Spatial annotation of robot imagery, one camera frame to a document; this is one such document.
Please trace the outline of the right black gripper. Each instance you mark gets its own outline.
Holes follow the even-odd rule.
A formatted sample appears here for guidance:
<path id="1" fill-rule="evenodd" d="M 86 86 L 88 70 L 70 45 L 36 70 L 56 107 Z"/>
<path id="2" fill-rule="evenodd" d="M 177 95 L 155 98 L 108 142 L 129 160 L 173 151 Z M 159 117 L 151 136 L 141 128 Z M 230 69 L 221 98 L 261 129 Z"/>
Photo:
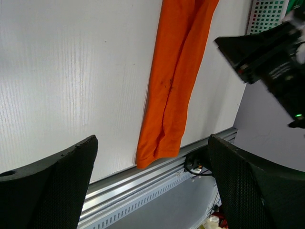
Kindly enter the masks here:
<path id="1" fill-rule="evenodd" d="M 282 23 L 267 31 L 218 37 L 218 50 L 248 84 L 262 81 L 292 118 L 290 128 L 305 127 L 304 41 L 295 27 Z"/>

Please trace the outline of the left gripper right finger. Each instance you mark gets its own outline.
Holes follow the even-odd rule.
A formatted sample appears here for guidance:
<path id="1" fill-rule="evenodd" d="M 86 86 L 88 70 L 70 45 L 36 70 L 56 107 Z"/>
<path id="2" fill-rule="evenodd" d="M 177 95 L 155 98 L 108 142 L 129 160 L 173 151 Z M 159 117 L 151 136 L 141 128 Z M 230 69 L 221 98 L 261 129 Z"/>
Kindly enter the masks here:
<path id="1" fill-rule="evenodd" d="M 303 229 L 305 174 L 210 135 L 208 152 L 230 229 Z"/>

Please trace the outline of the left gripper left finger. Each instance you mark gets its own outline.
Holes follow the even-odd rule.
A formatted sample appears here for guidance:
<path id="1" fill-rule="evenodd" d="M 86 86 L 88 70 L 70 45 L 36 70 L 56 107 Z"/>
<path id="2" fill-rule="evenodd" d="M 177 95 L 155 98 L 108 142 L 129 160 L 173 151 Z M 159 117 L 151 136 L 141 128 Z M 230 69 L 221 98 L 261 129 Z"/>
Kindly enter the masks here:
<path id="1" fill-rule="evenodd" d="M 98 151 L 95 135 L 0 175 L 2 229 L 75 229 Z"/>

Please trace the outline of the orange t shirt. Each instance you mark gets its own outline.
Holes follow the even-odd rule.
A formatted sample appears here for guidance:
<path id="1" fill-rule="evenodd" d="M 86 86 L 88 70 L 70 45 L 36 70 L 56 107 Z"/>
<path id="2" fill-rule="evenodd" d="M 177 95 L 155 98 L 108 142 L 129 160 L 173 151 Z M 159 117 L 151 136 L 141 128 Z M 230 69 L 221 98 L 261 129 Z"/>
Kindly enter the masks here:
<path id="1" fill-rule="evenodd" d="M 216 0 L 162 2 L 136 165 L 179 153 Z"/>

